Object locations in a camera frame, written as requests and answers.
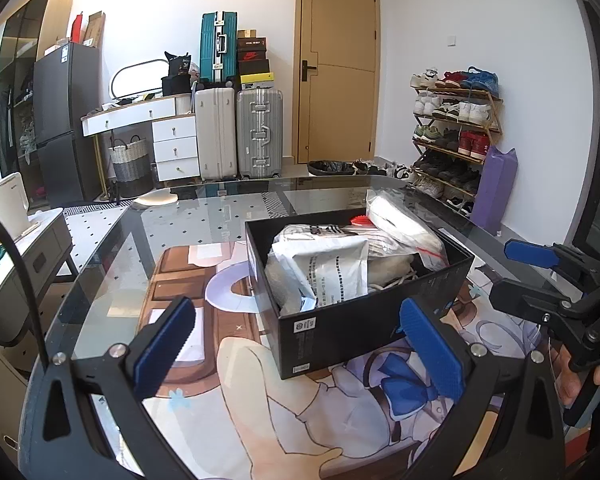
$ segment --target teal suitcase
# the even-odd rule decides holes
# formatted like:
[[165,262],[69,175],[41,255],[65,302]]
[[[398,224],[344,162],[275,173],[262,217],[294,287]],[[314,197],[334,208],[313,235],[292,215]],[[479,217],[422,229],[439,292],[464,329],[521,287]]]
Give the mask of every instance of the teal suitcase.
[[211,83],[233,82],[237,76],[237,12],[202,15],[200,79]]

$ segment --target door frame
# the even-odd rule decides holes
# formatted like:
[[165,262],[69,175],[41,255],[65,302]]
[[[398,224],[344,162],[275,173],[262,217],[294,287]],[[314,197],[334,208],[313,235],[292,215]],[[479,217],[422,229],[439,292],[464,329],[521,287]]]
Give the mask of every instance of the door frame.
[[[300,28],[302,22],[302,0],[296,0],[296,22],[294,25],[294,93],[291,119],[291,154],[294,164],[298,163],[298,128],[300,107]],[[376,91],[374,93],[373,128],[371,130],[370,156],[376,152],[376,128],[378,127],[378,100],[380,92],[380,0],[376,0]]]

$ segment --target blue sneaker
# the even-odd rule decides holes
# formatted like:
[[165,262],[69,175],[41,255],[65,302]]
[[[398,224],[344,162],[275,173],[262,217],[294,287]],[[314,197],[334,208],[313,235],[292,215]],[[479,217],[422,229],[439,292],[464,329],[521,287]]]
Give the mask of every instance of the blue sneaker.
[[499,97],[498,76],[493,72],[480,70],[475,66],[469,67],[469,76],[460,83],[462,88],[486,90],[492,96]]

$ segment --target blue gripper pad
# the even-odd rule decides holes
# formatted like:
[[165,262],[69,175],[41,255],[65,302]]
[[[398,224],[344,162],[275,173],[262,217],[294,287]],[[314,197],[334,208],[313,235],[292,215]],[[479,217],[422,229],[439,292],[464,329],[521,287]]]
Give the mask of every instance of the blue gripper pad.
[[551,269],[560,263],[560,258],[551,247],[529,244],[520,240],[509,240],[504,244],[504,253],[509,260]]
[[400,307],[400,326],[440,395],[458,402],[464,392],[462,365],[411,298],[404,300]]
[[148,399],[158,392],[195,324],[196,309],[189,298],[182,298],[134,366],[136,399]]

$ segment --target white kettle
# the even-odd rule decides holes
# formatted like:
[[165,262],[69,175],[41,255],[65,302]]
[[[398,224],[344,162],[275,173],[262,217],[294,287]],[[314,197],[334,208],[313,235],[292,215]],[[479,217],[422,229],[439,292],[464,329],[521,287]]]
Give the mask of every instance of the white kettle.
[[11,173],[0,180],[0,222],[14,240],[31,227],[28,209],[29,199],[21,174]]

